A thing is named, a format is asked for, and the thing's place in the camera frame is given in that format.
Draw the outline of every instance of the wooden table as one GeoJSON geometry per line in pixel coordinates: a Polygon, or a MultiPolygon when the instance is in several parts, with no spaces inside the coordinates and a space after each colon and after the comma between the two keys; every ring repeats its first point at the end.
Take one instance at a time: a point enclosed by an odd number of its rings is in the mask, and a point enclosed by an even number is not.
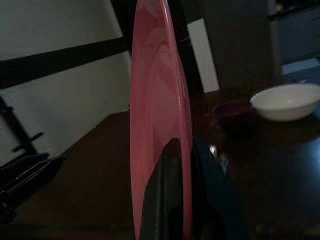
{"type": "Polygon", "coordinates": [[[222,147],[252,237],[256,225],[320,224],[320,107],[301,120],[258,119],[251,137],[231,138],[209,128],[216,105],[249,99],[265,88],[219,90],[191,99],[193,135],[222,147]]]}

